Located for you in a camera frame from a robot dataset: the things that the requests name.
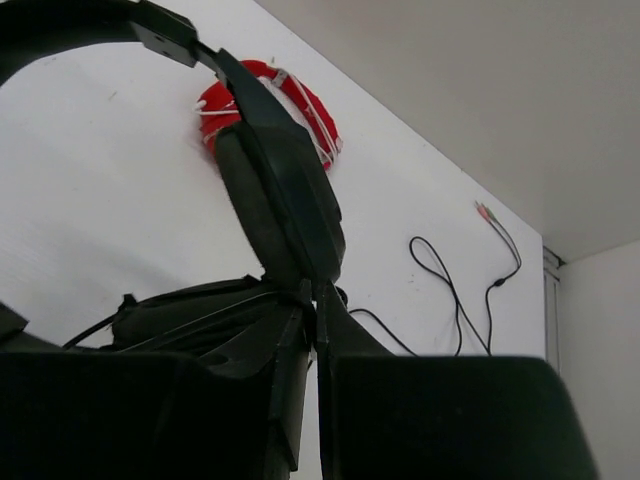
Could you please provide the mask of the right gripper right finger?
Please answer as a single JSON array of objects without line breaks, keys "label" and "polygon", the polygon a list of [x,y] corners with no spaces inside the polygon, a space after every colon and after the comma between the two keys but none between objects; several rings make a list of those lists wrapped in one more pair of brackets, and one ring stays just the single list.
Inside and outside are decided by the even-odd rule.
[{"label": "right gripper right finger", "polygon": [[595,479],[569,393],[544,360],[398,356],[317,292],[327,479]]}]

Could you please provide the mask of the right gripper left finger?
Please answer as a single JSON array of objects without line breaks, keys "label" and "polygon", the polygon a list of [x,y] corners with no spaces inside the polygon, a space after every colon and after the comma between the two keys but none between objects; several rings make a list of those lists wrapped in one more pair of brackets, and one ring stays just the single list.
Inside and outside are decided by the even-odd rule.
[{"label": "right gripper left finger", "polygon": [[298,469],[311,288],[254,279],[145,301],[154,332],[62,348],[1,310],[5,479],[287,479]]}]

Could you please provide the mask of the black headphones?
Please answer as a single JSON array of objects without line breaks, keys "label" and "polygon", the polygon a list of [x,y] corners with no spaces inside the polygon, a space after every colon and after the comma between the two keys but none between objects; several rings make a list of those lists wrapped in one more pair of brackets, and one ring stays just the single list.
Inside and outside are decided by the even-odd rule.
[{"label": "black headphones", "polygon": [[236,58],[203,44],[185,17],[150,1],[7,1],[1,6],[1,77],[65,51],[139,43],[177,63],[203,64],[239,117],[214,143],[244,233],[280,294],[300,281],[339,277],[341,212],[306,129]]}]

